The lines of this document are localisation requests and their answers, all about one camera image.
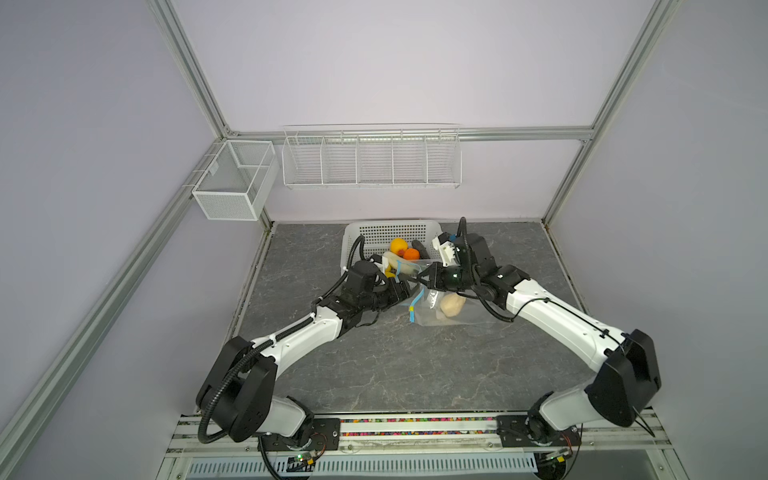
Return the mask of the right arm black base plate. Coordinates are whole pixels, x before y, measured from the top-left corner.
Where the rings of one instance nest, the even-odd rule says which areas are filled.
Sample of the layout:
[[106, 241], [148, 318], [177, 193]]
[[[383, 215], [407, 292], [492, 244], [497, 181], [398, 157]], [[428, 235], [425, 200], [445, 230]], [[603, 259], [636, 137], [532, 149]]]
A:
[[571, 447], [581, 445], [578, 427], [556, 431], [546, 422], [527, 414], [507, 414], [496, 417], [496, 433], [503, 447]]

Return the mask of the white perforated plastic basket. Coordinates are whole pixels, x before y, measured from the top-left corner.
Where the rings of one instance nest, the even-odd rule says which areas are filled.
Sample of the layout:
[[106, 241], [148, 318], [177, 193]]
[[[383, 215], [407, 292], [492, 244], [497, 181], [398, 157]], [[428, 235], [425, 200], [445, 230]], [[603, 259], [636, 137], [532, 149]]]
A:
[[410, 248], [413, 240], [419, 240], [427, 248], [432, 263], [441, 262], [439, 254], [432, 247], [434, 237], [443, 232], [435, 220], [369, 220], [353, 222], [344, 230], [340, 269], [346, 270], [349, 252], [359, 235], [364, 236], [363, 255], [366, 258], [379, 255], [389, 250], [390, 242], [395, 238], [404, 239]]

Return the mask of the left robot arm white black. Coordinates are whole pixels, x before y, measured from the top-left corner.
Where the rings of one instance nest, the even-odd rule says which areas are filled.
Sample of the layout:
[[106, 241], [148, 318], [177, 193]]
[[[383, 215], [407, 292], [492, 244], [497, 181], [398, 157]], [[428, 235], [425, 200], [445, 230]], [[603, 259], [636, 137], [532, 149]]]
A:
[[341, 277], [311, 303], [307, 315], [272, 334], [236, 336], [222, 347], [196, 396], [201, 419], [197, 439], [282, 437], [296, 447], [310, 442], [314, 413], [291, 397], [274, 394], [277, 380], [300, 359], [412, 295], [404, 280], [385, 274], [384, 258], [364, 255], [365, 237], [352, 244]]

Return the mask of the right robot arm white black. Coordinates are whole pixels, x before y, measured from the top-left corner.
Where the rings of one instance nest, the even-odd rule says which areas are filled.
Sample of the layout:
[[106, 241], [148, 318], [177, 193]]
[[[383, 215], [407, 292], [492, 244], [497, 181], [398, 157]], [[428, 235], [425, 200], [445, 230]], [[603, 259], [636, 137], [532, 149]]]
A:
[[566, 430], [597, 420], [624, 428], [639, 422], [662, 386], [648, 334], [601, 322], [551, 294], [520, 268], [498, 264], [485, 238], [468, 232], [465, 220], [455, 233], [440, 233], [432, 245], [440, 259], [416, 275], [417, 283], [474, 299], [501, 322], [525, 320], [593, 371], [591, 380], [546, 393], [528, 410], [524, 432], [533, 443], [548, 445]]

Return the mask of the beige round potato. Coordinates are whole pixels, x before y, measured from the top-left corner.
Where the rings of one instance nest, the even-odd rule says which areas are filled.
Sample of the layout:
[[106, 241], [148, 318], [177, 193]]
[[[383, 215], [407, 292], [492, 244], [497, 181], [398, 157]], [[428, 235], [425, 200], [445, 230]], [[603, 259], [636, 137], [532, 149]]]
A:
[[466, 304], [467, 299], [457, 293], [445, 294], [439, 302], [439, 309], [446, 318], [457, 317]]

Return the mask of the clear zip bag blue zipper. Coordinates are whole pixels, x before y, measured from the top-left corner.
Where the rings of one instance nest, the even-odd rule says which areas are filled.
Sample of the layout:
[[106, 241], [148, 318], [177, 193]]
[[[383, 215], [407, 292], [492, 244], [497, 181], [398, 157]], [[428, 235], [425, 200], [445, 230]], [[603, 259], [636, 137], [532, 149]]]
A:
[[498, 321], [470, 288], [471, 276], [457, 267], [437, 273], [401, 274], [414, 296], [407, 301], [408, 319], [423, 327], [481, 325]]

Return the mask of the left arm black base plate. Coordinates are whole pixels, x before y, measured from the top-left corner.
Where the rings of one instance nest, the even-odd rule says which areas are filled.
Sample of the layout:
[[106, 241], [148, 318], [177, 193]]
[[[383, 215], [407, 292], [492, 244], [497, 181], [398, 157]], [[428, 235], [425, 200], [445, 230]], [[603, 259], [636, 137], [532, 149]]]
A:
[[341, 440], [341, 419], [315, 417], [305, 420], [293, 436], [261, 434], [261, 437], [266, 438], [267, 451], [335, 451]]

